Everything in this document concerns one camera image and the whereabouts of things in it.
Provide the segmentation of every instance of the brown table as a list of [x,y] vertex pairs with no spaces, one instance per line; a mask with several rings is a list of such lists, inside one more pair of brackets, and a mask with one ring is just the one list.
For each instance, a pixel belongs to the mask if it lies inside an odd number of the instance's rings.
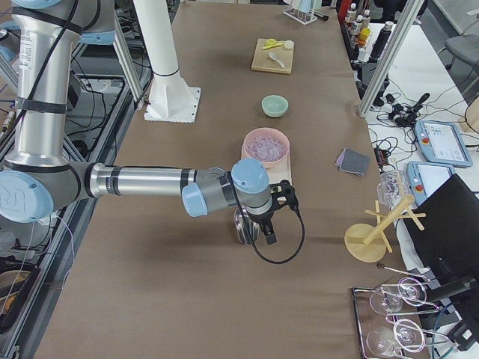
[[[148,123],[137,113],[119,165],[231,168],[250,130],[290,139],[293,184],[307,230],[285,266],[261,261],[236,241],[233,210],[190,218],[178,197],[105,197],[97,206],[36,358],[358,358],[352,286],[389,277],[344,247],[351,224],[376,199],[379,176],[334,165],[344,147],[373,158],[338,22],[304,26],[282,7],[181,4],[173,32],[180,70],[201,86],[194,124]],[[290,76],[249,69],[259,37],[296,43]],[[267,118],[261,99],[290,109]],[[282,259],[300,226],[275,214]],[[384,262],[400,266],[397,246]]]

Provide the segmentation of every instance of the white spoon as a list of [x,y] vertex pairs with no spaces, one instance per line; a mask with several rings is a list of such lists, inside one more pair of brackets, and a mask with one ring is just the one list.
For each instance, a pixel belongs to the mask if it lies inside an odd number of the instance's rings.
[[269,56],[270,59],[276,61],[278,63],[278,65],[281,66],[282,69],[284,69],[283,61],[281,61],[279,58],[277,58],[276,54],[274,54],[273,52],[268,52],[268,56]]

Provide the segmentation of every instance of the black monitor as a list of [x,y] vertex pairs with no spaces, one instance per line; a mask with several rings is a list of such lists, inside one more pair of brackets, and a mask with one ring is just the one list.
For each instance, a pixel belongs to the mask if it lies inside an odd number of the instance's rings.
[[[479,199],[457,174],[450,177],[415,212],[420,231],[411,220],[405,224],[419,258],[442,286],[459,278],[479,280]],[[479,341],[479,289],[450,297],[472,336]]]

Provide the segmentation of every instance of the cutting board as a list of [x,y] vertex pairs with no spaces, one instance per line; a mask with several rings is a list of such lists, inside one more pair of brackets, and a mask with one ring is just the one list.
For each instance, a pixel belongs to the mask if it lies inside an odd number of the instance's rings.
[[[283,46],[273,47],[271,49],[262,50],[266,39],[257,39],[256,49],[254,50],[253,62],[251,69],[254,71],[266,71],[267,73],[286,73],[291,74],[293,69],[294,48],[286,50]],[[279,66],[278,62],[268,57],[268,52],[276,54],[279,60],[283,61],[284,69]]]

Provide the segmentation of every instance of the wooden stand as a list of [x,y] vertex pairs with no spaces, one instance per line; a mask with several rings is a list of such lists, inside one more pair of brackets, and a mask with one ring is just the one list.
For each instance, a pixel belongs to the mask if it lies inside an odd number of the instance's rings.
[[424,226],[418,220],[418,217],[425,217],[426,215],[424,213],[413,213],[409,208],[409,205],[413,202],[412,194],[407,194],[387,215],[383,215],[379,213],[379,202],[376,201],[376,211],[366,209],[365,212],[376,216],[377,225],[373,227],[369,224],[358,223],[349,227],[344,234],[344,243],[347,250],[356,259],[363,262],[377,262],[384,257],[386,249],[389,253],[392,252],[391,245],[384,234],[384,230],[389,224],[399,218],[411,218],[419,230],[424,230]]

